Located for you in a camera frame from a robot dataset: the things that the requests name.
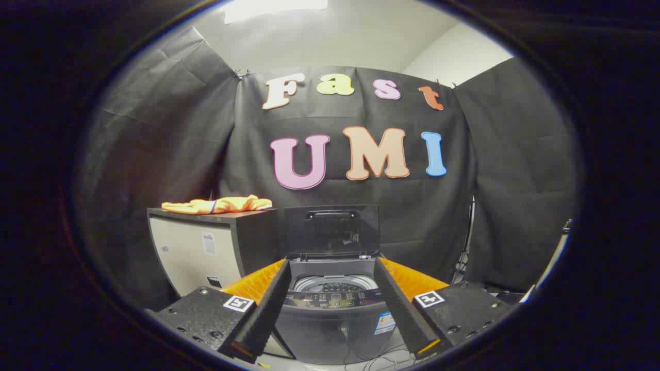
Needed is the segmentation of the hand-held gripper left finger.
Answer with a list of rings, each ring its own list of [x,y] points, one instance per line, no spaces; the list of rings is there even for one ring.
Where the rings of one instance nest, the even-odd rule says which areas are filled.
[[[200,286],[146,317],[193,352],[254,364],[273,333],[287,298],[291,265],[281,259],[216,289]]]

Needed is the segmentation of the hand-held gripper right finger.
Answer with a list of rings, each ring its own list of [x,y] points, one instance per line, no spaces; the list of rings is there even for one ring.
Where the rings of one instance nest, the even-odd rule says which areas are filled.
[[[377,257],[373,279],[406,348],[420,360],[472,340],[502,321],[514,305],[479,283],[447,284]]]

